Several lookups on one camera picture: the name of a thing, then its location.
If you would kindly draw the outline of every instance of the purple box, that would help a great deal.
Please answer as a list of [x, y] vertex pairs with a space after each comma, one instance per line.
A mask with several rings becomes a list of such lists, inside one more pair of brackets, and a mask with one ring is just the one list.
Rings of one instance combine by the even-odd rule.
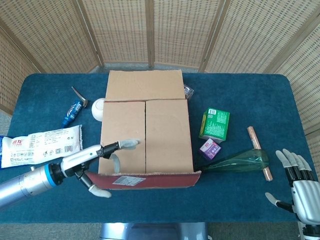
[[220, 151], [221, 147], [216, 144], [211, 138], [209, 138], [205, 144], [200, 147], [199, 152], [209, 161], [211, 161], [217, 153]]

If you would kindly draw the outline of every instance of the metal stand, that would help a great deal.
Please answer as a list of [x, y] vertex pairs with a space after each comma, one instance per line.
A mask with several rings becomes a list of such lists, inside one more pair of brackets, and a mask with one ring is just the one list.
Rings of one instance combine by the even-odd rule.
[[205, 222], [103, 223], [100, 240], [208, 240]]

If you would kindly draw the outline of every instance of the metal tool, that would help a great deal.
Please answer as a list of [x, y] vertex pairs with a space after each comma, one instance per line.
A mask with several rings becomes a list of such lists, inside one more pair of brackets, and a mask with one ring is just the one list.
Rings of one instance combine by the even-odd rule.
[[77, 94], [77, 96], [81, 99], [81, 101], [83, 102], [83, 107], [85, 108], [88, 104], [88, 100], [85, 99], [78, 91], [77, 89], [75, 89], [73, 86], [71, 86], [71, 88], [73, 89], [73, 91], [75, 92], [75, 94]]

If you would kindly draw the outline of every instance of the box flap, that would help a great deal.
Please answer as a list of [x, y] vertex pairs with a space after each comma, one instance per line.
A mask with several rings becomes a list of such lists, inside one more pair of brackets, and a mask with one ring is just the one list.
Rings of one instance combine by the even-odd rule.
[[145, 107], [146, 172], [194, 171], [187, 100], [150, 100]]
[[185, 99], [181, 70], [110, 71], [108, 102]]
[[[192, 173], [145, 173], [145, 174], [111, 174], [102, 175], [94, 172], [86, 173], [91, 181], [101, 189], [150, 189], [150, 188], [186, 188], [194, 186], [201, 171]], [[123, 176], [143, 179], [136, 185], [114, 184]]]
[[[135, 150], [115, 152], [120, 159], [120, 170], [123, 173], [146, 172], [145, 106], [144, 101], [105, 102], [103, 105], [102, 146], [119, 140], [141, 139]], [[112, 160], [100, 158], [98, 172], [114, 173]]]

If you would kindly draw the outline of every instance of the metal robot arm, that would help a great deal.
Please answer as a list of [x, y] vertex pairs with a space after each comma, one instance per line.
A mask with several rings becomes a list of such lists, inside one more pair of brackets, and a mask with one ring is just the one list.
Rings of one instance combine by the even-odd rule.
[[93, 195], [109, 198], [111, 193], [94, 185], [85, 171], [96, 159], [105, 158], [112, 159], [115, 171], [119, 172], [120, 162], [114, 152], [122, 149], [135, 149], [139, 143], [139, 139], [128, 139], [106, 146], [94, 145], [64, 157], [61, 163], [49, 163], [12, 178], [0, 184], [0, 211], [52, 189], [62, 184], [65, 178], [74, 175]]
[[269, 192], [265, 196], [276, 207], [296, 214], [298, 220], [305, 224], [305, 240], [320, 240], [320, 183], [315, 181], [309, 164], [302, 156], [286, 149], [275, 154], [284, 167], [293, 204], [280, 201]]

